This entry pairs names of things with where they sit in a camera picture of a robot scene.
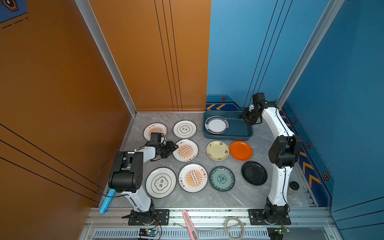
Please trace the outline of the white flower plate back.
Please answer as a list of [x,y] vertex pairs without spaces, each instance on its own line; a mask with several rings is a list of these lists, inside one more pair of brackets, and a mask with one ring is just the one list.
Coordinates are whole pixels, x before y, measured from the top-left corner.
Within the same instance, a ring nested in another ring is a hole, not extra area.
[[189,139],[197,132],[197,126],[194,122],[189,120],[182,120],[177,122],[173,127],[173,133],[180,139]]

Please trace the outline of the white green-rimmed plate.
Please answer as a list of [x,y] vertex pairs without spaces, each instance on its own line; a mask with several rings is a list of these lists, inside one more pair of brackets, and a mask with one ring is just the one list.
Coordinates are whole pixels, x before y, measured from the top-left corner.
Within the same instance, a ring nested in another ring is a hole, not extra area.
[[229,129],[229,122],[221,116],[211,116],[205,121],[206,130],[214,135],[225,133]]

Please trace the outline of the cream yellow plate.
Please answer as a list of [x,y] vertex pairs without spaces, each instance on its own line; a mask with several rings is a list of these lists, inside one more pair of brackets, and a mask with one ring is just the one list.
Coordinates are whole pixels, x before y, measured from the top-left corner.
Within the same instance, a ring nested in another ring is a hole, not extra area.
[[212,141],[207,145],[206,153],[214,161],[223,161],[230,155],[230,149],[224,142]]

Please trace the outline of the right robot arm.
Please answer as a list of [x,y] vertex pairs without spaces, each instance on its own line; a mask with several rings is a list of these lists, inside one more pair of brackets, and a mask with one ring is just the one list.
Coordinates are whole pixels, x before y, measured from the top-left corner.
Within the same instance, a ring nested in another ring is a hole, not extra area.
[[261,218],[269,224],[282,223],[289,216],[289,180],[299,159],[303,138],[289,129],[274,102],[254,103],[243,110],[241,117],[251,125],[258,121],[267,122],[275,138],[269,150],[269,160],[273,165],[272,187]]

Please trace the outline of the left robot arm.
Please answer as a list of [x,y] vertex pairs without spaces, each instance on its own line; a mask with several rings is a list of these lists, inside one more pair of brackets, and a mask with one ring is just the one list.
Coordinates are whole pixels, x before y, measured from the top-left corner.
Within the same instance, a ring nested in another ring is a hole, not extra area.
[[142,187],[144,163],[153,162],[156,157],[166,159],[178,148],[174,142],[167,141],[119,152],[114,156],[108,186],[131,203],[133,210],[127,216],[131,221],[149,225],[156,217],[154,203]]

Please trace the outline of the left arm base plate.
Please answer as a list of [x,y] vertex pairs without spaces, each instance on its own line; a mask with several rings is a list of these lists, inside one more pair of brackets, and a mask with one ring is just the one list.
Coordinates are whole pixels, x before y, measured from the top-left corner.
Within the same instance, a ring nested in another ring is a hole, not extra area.
[[129,226],[155,226],[158,221],[161,226],[167,226],[170,220],[169,209],[155,209],[152,213],[132,211],[128,220]]

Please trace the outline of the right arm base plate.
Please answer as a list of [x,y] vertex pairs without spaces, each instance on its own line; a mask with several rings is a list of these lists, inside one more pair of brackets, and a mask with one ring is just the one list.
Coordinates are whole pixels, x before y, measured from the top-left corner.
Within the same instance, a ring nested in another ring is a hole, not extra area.
[[292,224],[290,216],[286,211],[265,211],[265,209],[248,209],[251,225],[280,225],[289,226]]

